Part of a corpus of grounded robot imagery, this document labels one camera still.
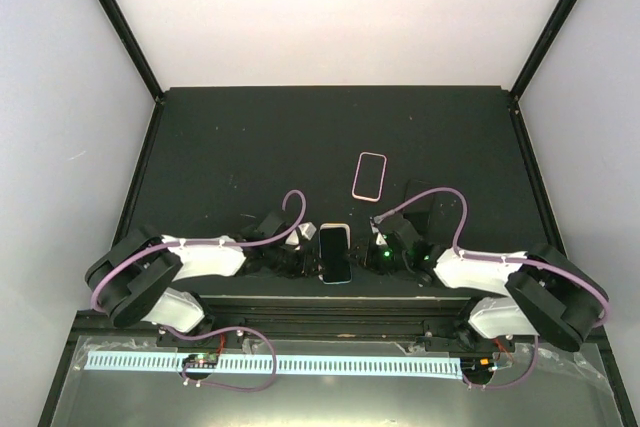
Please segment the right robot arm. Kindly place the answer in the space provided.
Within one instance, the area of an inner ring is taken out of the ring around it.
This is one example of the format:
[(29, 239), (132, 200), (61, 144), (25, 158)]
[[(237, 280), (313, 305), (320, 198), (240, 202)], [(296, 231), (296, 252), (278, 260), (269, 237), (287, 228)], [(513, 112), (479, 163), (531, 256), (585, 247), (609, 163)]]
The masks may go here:
[(379, 219), (350, 252), (381, 275), (403, 275), (424, 287), (467, 290), (470, 300), (454, 326), (457, 343), (479, 349), (488, 340), (540, 337), (576, 352), (609, 317), (605, 290), (556, 248), (497, 253), (446, 240), (423, 214)]

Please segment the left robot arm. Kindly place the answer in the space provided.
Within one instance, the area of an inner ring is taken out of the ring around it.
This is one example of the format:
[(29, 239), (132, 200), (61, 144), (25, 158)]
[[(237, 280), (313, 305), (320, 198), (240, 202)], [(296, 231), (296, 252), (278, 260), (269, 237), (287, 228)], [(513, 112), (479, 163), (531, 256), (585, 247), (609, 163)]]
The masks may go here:
[(127, 235), (85, 274), (91, 307), (116, 328), (138, 322), (173, 329), (193, 346), (207, 344), (219, 325), (197, 288), (181, 291), (178, 281), (240, 277), (270, 270), (285, 278), (313, 276), (318, 270), (311, 222), (292, 223), (283, 211), (236, 237), (203, 244), (161, 236), (151, 227)]

